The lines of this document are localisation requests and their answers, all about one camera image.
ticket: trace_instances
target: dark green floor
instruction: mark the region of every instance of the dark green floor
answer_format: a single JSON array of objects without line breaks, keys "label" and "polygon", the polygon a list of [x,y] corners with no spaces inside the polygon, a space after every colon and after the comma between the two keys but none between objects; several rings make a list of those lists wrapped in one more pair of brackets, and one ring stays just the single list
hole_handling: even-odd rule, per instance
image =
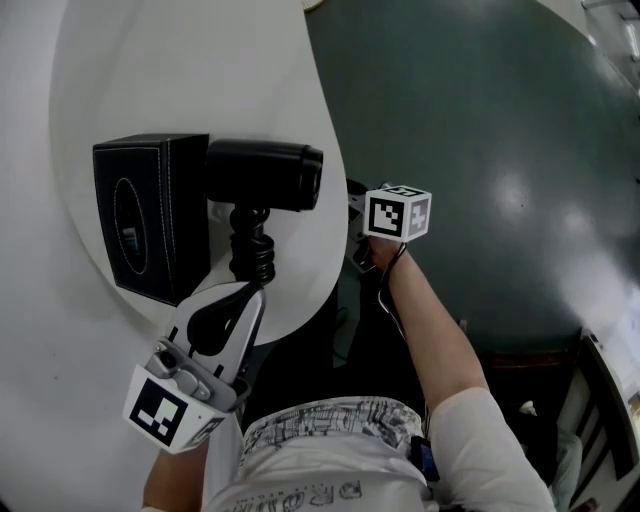
[{"label": "dark green floor", "polygon": [[606,336],[636,285],[640,108],[534,0],[326,0],[307,16],[347,176],[433,193],[409,246],[480,350]]}]

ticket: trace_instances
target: black leather box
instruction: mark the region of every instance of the black leather box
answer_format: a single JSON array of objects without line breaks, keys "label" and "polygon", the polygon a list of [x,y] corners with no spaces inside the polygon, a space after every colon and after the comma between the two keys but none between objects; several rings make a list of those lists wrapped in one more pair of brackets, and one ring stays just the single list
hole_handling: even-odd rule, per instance
[{"label": "black leather box", "polygon": [[116,285],[176,306],[209,273],[208,135],[134,135],[93,147]]}]

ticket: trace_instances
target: black cylindrical object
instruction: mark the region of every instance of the black cylindrical object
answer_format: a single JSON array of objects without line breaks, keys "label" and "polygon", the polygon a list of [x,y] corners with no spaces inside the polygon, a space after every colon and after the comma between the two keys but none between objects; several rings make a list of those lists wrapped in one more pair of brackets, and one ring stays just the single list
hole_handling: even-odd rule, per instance
[{"label": "black cylindrical object", "polygon": [[308,145],[216,140],[207,151],[205,193],[250,208],[312,210],[318,201],[322,151]]}]

